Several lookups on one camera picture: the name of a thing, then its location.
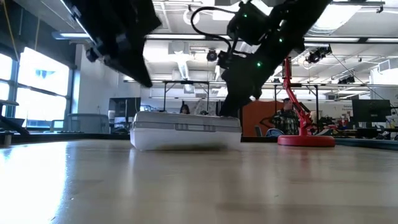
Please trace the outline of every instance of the container lid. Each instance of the container lid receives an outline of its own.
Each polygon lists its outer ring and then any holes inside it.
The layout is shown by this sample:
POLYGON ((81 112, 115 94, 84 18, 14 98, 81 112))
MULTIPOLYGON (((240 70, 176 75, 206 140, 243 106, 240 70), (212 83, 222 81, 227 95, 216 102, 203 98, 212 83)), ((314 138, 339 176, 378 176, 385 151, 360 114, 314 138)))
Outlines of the container lid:
POLYGON ((140 111, 134 117, 134 122, 150 122, 165 124, 195 124, 222 127, 240 127, 238 118, 225 118, 217 116, 202 116, 190 114, 172 114, 151 111, 140 111))

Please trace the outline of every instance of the white box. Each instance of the white box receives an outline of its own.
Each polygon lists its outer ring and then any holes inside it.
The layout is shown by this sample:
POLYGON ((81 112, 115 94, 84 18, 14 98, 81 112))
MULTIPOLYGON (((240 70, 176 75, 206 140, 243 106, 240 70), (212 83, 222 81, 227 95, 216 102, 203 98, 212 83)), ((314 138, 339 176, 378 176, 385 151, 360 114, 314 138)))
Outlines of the white box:
POLYGON ((237 118, 140 111, 134 118, 130 138, 138 150, 236 148, 241 133, 237 118))

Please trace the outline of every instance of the window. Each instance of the window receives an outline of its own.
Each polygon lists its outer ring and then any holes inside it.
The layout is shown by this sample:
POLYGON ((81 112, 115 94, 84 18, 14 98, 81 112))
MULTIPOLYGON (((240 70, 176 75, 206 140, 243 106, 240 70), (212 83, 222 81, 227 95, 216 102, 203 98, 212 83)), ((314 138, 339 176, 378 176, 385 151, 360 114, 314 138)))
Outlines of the window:
POLYGON ((52 96, 26 88, 18 88, 16 118, 26 119, 24 126, 49 128, 51 121, 63 119, 67 100, 61 96, 52 96))
POLYGON ((9 80, 11 78, 12 59, 0 54, 0 78, 9 80))
MULTIPOLYGON (((8 100, 9 85, 7 83, 0 83, 0 100, 8 100)), ((6 115, 6 107, 3 106, 1 115, 6 115)))
POLYGON ((32 49, 21 54, 18 83, 66 96, 69 68, 32 49))

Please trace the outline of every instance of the orange wall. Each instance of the orange wall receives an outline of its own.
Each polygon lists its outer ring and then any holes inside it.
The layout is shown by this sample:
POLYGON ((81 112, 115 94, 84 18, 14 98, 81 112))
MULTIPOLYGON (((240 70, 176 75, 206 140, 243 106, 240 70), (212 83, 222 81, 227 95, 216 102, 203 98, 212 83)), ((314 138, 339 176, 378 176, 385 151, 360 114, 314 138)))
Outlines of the orange wall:
MULTIPOLYGON (((282 109, 283 103, 277 103, 277 110, 282 109)), ((255 137, 256 131, 254 127, 257 125, 261 128, 262 135, 265 135, 268 127, 260 123, 263 118, 271 118, 275 114, 275 101, 254 101, 243 108, 243 136, 255 137)))

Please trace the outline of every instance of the yellow cable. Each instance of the yellow cable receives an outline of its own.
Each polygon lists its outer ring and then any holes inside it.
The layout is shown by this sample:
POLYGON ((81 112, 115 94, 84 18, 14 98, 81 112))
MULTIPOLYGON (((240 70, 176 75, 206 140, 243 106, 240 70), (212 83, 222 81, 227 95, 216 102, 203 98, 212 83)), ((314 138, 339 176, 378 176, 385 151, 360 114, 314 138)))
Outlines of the yellow cable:
POLYGON ((36 28, 36 40, 35 40, 35 50, 37 48, 37 40, 39 39, 39 29, 40 29, 40 18, 37 17, 37 28, 36 28))
POLYGON ((17 57, 17 61, 18 61, 18 63, 19 63, 18 51, 17 51, 17 47, 15 46, 15 40, 14 40, 14 36, 13 36, 13 34, 12 34, 12 29, 11 29, 11 25, 10 25, 10 19, 8 18, 8 12, 7 12, 6 1, 3 1, 3 6, 4 6, 4 13, 5 13, 5 15, 6 15, 8 30, 9 30, 10 36, 11 36, 12 46, 14 46, 15 56, 17 57))

